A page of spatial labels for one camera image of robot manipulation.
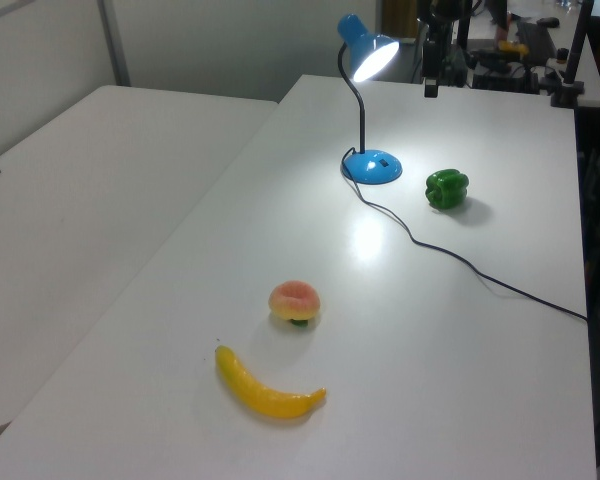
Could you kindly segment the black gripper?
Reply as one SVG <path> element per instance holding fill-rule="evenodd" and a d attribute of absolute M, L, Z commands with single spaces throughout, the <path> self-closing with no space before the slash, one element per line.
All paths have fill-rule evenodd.
<path fill-rule="evenodd" d="M 439 75 L 439 47 L 433 40 L 426 40 L 422 48 L 422 79 L 437 80 Z M 425 97 L 437 97 L 438 85 L 425 83 Z"/>

